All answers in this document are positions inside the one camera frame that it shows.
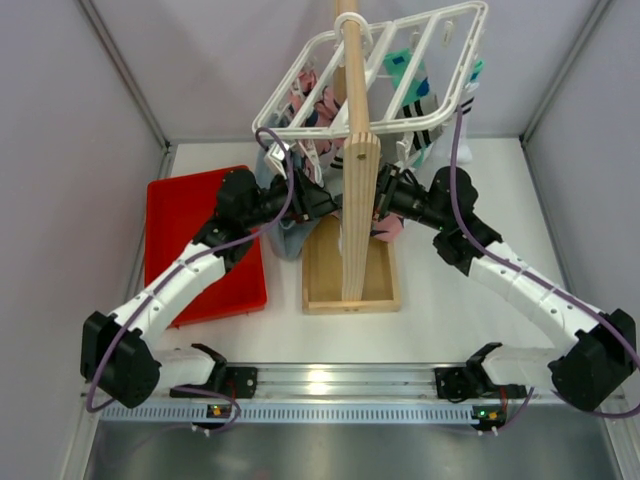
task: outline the white wall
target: white wall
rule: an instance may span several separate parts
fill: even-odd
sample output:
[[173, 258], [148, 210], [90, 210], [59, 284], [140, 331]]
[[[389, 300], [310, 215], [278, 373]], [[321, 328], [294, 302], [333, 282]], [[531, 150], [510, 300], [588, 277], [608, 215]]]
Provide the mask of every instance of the white wall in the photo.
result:
[[[614, 2], [529, 148], [575, 293], [640, 319], [640, 3]], [[633, 393], [639, 394], [640, 388]]]
[[[329, 30], [332, 0], [95, 0], [171, 138], [248, 138], [304, 43]], [[459, 3], [361, 0], [370, 21]], [[595, 0], [488, 0], [471, 129], [519, 135]]]
[[84, 318], [122, 301], [160, 149], [70, 0], [0, 15], [0, 478], [52, 478]]

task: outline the wooden base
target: wooden base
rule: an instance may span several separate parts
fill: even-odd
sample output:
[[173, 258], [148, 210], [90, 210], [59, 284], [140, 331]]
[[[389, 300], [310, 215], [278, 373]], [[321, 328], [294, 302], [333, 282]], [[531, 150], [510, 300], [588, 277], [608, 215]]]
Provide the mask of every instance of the wooden base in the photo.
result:
[[362, 300], [342, 301], [340, 221], [325, 217], [302, 251], [302, 310], [307, 314], [396, 312], [400, 289], [393, 244], [370, 239]]

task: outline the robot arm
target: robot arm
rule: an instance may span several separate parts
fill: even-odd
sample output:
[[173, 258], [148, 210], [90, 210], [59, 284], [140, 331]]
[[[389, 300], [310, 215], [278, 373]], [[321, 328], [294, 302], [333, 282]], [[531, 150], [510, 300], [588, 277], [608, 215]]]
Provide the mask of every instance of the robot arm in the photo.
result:
[[[250, 229], [273, 220], [285, 205], [287, 185], [276, 177], [268, 189], [258, 188], [248, 170], [225, 176], [214, 215], [180, 256], [149, 286], [109, 315], [92, 314], [84, 323], [81, 373], [92, 380], [110, 344], [126, 325], [98, 386], [133, 408], [154, 390], [178, 385], [212, 384], [219, 391], [226, 360], [204, 345], [153, 351], [162, 332], [209, 285], [220, 280], [248, 252], [244, 242], [216, 253], [211, 249], [240, 240]], [[294, 171], [294, 195], [285, 219], [298, 223], [338, 209], [331, 196], [300, 170]]]
[[[376, 215], [396, 213], [438, 230], [433, 244], [445, 262], [503, 297], [553, 344], [553, 348], [486, 345], [464, 368], [466, 390], [481, 396], [497, 386], [530, 385], [556, 390], [575, 407], [594, 410], [631, 375], [633, 361], [610, 332], [574, 308], [570, 301], [574, 297], [530, 268], [473, 213], [478, 193], [469, 175], [457, 169], [458, 203], [465, 224], [489, 254], [507, 259], [519, 270], [507, 268], [469, 241], [453, 215], [449, 175], [448, 167], [440, 169], [427, 191], [411, 173], [385, 166], [378, 177]], [[635, 322], [629, 315], [622, 310], [608, 315], [591, 305], [586, 308], [607, 319], [635, 349]]]

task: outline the metal floor panel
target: metal floor panel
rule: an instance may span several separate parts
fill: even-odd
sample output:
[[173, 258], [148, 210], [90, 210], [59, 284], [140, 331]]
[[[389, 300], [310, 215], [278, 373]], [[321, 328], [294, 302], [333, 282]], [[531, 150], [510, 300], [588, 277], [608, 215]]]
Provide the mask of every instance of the metal floor panel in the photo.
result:
[[85, 480], [621, 478], [602, 421], [563, 406], [531, 406], [497, 438], [462, 427], [244, 424], [211, 438], [169, 431], [127, 456], [162, 428], [101, 422]]

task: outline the blue cloth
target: blue cloth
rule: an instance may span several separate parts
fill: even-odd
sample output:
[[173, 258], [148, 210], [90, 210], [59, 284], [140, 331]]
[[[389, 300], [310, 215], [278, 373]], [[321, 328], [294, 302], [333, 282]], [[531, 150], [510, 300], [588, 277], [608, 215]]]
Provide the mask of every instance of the blue cloth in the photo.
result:
[[[258, 159], [256, 162], [255, 177], [256, 182], [262, 188], [268, 188], [271, 185], [271, 180], [274, 174], [269, 170], [265, 163], [264, 157], [267, 152], [260, 149], [258, 152]], [[291, 159], [296, 167], [302, 165], [302, 157], [300, 154], [291, 152]], [[286, 260], [294, 260], [300, 255], [302, 246], [305, 240], [311, 234], [313, 229], [318, 225], [320, 220], [313, 220], [311, 222], [296, 224], [294, 221], [287, 220], [281, 221], [278, 225], [273, 227], [267, 232], [271, 248], [274, 253]]]

